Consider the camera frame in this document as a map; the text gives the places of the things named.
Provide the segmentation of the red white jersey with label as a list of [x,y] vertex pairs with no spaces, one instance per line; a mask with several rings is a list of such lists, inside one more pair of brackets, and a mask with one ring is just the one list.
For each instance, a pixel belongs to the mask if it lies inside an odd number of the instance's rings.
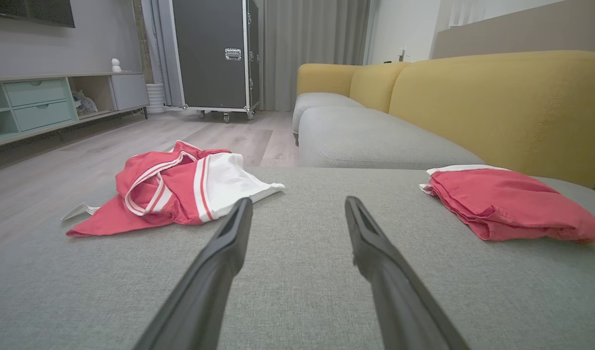
[[67,236],[109,236],[174,223],[199,226],[228,215],[242,198],[257,202],[285,188],[247,172],[240,154],[184,141],[169,152],[129,158],[115,180],[117,195],[106,204],[81,204],[67,213],[67,218],[89,213]]

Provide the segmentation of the black wall television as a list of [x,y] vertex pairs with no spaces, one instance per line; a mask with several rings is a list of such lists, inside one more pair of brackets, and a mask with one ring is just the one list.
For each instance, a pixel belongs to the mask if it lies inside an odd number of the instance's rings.
[[70,0],[0,0],[0,18],[75,28]]

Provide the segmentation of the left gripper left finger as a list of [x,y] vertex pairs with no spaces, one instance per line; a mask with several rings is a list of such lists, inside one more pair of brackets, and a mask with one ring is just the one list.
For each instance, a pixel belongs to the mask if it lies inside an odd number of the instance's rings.
[[238,200],[133,350],[217,350],[233,279],[245,262],[253,202]]

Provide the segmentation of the black wheeled flight case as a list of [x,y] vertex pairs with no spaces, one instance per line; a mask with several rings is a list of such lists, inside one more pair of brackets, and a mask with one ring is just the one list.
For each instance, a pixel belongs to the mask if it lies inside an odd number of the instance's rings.
[[171,0],[184,108],[252,120],[260,103],[255,0]]

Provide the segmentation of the white ribbed cylinder bin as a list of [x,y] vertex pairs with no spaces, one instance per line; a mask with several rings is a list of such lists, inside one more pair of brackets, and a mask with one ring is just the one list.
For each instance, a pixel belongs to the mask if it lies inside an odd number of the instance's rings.
[[146,84],[148,93],[147,115],[161,115],[166,112],[165,88],[163,83]]

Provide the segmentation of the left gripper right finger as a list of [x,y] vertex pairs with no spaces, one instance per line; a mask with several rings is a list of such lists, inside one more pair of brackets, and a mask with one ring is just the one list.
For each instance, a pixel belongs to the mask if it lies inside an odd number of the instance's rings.
[[470,350],[365,205],[345,199],[354,264],[369,282],[385,350]]

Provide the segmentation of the grey low media cabinet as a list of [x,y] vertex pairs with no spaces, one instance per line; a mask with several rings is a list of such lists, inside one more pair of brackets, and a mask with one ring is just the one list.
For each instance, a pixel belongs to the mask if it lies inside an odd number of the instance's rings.
[[[66,99],[58,101],[66,101],[68,103],[72,115],[71,121],[58,122],[24,132],[20,131],[16,122],[14,109],[45,103],[13,107],[10,104],[3,84],[53,79],[62,80]],[[71,91],[80,90],[95,102],[98,108],[97,113],[82,117],[77,115]],[[146,114],[145,108],[148,106],[148,103],[146,82],[144,76],[138,72],[50,74],[0,78],[0,146],[126,112],[140,111]]]

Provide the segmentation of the teal cabinet drawer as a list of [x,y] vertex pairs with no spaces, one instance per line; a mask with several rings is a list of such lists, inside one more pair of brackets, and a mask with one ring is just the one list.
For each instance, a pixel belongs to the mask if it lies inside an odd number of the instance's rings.
[[66,99],[60,79],[5,83],[3,86],[13,107]]
[[14,109],[14,114],[22,132],[72,120],[71,110],[66,101]]

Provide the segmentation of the large grey sofa seat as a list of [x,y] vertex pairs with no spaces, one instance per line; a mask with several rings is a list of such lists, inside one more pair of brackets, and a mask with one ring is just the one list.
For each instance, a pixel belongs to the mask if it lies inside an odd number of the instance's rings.
[[[472,350],[595,350],[595,245],[486,242],[419,189],[424,171],[251,168],[286,187],[254,206],[218,350],[382,350],[344,202],[361,199]],[[219,222],[72,238],[76,205],[0,246],[0,350],[131,350]]]

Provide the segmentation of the small grey sofa seat cushion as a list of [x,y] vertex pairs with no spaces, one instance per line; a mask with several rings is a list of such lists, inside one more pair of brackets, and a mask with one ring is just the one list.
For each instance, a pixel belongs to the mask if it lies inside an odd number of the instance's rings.
[[303,113],[318,106],[345,106],[364,108],[362,104],[344,95],[329,92],[309,92],[300,94],[295,102],[292,115],[292,131],[296,146],[299,146],[299,123]]

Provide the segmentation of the clear bag in cabinet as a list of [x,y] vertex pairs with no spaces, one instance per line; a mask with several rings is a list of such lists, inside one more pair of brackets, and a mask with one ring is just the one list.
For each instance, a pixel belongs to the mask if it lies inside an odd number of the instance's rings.
[[95,102],[93,102],[91,98],[87,97],[83,91],[71,91],[71,95],[73,97],[75,109],[79,117],[98,112]]

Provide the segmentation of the grey curtain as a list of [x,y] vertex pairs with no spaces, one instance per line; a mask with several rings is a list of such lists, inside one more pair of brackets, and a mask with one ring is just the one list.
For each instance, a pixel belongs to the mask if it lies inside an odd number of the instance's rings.
[[261,110],[291,111],[302,64],[362,64],[371,0],[254,0]]

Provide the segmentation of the large yellow sofa backrest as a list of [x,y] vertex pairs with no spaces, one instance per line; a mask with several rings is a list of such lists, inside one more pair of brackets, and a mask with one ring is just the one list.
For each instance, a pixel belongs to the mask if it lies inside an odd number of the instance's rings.
[[595,52],[516,52],[410,63],[389,113],[488,165],[595,188]]

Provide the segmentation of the yellow sofa backrest cushion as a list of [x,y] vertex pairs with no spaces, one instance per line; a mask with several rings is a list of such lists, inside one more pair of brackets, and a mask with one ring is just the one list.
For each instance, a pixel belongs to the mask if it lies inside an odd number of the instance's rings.
[[393,87],[406,62],[359,66],[351,79],[349,97],[369,109],[389,112]]
[[360,66],[302,64],[297,71],[296,95],[324,92],[348,97],[353,75]]

